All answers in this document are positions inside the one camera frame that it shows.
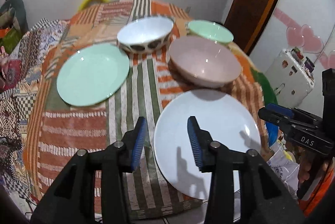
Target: patterned cloth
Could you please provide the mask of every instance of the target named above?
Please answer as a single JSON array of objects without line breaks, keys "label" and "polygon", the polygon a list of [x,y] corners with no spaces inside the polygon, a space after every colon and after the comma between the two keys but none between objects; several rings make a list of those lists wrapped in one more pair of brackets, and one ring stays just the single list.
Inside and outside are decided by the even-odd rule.
[{"label": "patterned cloth", "polygon": [[[131,219],[161,217],[202,204],[201,200],[174,189],[160,173],[153,155],[152,137],[163,108],[179,94],[196,88],[169,62],[168,46],[150,55],[129,54],[131,68],[126,81],[101,104],[85,108],[69,106],[57,92],[58,72],[72,54],[98,42],[116,44],[117,33],[124,25],[151,15],[164,15],[174,20],[171,40],[186,35],[185,23],[190,18],[172,4],[154,0],[119,0],[91,6],[73,16],[61,42],[49,51],[41,67],[37,94],[34,90],[27,93],[29,98],[16,97],[20,100],[20,119],[28,119],[23,160],[30,181],[30,194],[36,199],[41,199],[78,149],[104,149],[120,140],[127,130],[134,128],[137,118],[144,116],[150,138],[145,142],[140,168],[133,174],[124,175]],[[243,73],[223,91],[238,99],[254,117],[261,136],[261,153],[268,160],[272,154],[267,146],[267,131],[264,122],[257,117],[258,109],[264,105],[262,87],[253,78],[250,69],[253,66],[247,56],[234,43],[229,48],[240,61]],[[31,111],[34,97],[36,101]],[[96,213],[101,212],[100,179],[101,174],[97,172]]]},{"label": "patterned cloth", "polygon": [[271,148],[274,155],[267,163],[284,183],[292,197],[297,200],[299,164],[288,159],[287,153],[279,140]]},{"label": "patterned cloth", "polygon": [[31,179],[23,163],[27,123],[41,76],[41,64],[57,45],[66,21],[42,19],[28,31],[9,56],[8,80],[0,94],[0,176],[5,186],[20,198],[31,197]]}]

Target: screw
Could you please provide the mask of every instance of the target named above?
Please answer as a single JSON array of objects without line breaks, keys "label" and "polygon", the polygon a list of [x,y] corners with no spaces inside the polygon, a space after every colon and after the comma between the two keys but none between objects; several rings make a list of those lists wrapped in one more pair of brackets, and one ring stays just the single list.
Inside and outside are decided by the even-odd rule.
[{"label": "screw", "polygon": [[212,142],[210,143],[210,146],[211,146],[212,148],[218,148],[218,147],[220,146],[220,143],[219,143],[218,141],[212,141]]},{"label": "screw", "polygon": [[123,147],[124,143],[122,141],[116,141],[114,142],[113,146],[116,148]]},{"label": "screw", "polygon": [[253,156],[253,157],[257,156],[257,154],[258,154],[258,152],[257,152],[256,150],[254,150],[254,149],[249,149],[249,150],[247,151],[247,153],[248,153],[250,156]]},{"label": "screw", "polygon": [[80,149],[77,151],[78,156],[84,156],[86,154],[86,149]]}]

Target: mint green plate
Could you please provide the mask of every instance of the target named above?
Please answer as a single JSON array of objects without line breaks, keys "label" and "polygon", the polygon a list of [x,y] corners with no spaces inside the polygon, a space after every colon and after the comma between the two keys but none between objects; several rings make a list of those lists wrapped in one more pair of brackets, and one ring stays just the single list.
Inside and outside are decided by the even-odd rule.
[{"label": "mint green plate", "polygon": [[188,28],[190,33],[200,37],[228,44],[234,40],[233,34],[217,23],[206,20],[193,20],[189,22]]},{"label": "mint green plate", "polygon": [[129,72],[127,54],[110,43],[77,51],[63,64],[57,78],[60,97],[74,106],[89,106],[113,95]]}]

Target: mint green bowl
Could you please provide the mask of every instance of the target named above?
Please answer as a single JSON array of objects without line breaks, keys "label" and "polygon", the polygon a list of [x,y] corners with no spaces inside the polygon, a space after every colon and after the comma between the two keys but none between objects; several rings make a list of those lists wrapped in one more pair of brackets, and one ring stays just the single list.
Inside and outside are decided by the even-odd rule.
[{"label": "mint green bowl", "polygon": [[223,44],[228,44],[234,40],[233,34],[224,26],[206,20],[193,20],[189,22],[188,29],[191,35],[197,35]]}]

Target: pink bowl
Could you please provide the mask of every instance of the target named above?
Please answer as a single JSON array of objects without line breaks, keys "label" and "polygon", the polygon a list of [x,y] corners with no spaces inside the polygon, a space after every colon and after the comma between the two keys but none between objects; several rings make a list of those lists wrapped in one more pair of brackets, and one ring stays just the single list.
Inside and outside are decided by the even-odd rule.
[{"label": "pink bowl", "polygon": [[170,57],[185,79],[203,87],[224,86],[236,79],[242,70],[225,46],[196,36],[183,36],[173,41]]}]

